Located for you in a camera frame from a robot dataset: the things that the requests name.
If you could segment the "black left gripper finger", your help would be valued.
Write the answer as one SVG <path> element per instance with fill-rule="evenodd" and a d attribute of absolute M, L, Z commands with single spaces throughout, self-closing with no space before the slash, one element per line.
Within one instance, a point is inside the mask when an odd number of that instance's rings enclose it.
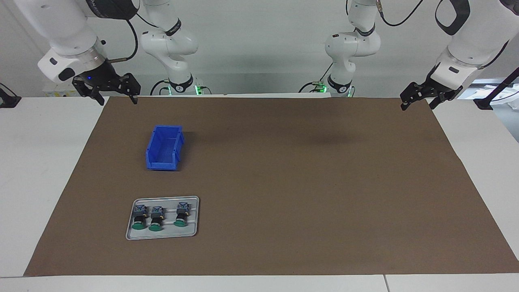
<path fill-rule="evenodd" d="M 447 91 L 447 90 L 442 91 L 442 90 L 434 89 L 432 91 L 434 98 L 430 102 L 430 109 L 434 110 L 441 103 L 443 103 L 445 101 L 454 100 L 454 98 L 456 98 L 456 96 L 458 96 L 461 91 L 462 91 L 462 86 L 460 86 L 456 90 L 450 90 L 450 91 Z"/>
<path fill-rule="evenodd" d="M 428 98 L 428 96 L 430 96 L 430 86 L 411 82 L 400 93 L 400 107 L 402 111 L 406 111 L 412 103 Z"/>

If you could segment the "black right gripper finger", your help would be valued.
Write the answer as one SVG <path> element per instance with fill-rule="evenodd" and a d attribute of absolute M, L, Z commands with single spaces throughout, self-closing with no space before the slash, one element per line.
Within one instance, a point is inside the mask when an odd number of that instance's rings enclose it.
<path fill-rule="evenodd" d="M 141 85 L 131 73 L 126 73 L 114 79 L 114 91 L 128 96 L 134 105 L 138 104 Z"/>
<path fill-rule="evenodd" d="M 98 87 L 89 88 L 84 80 L 80 77 L 74 77 L 72 80 L 72 85 L 81 97 L 89 97 L 96 101 L 100 106 L 104 106 L 105 99 L 99 93 Z"/>

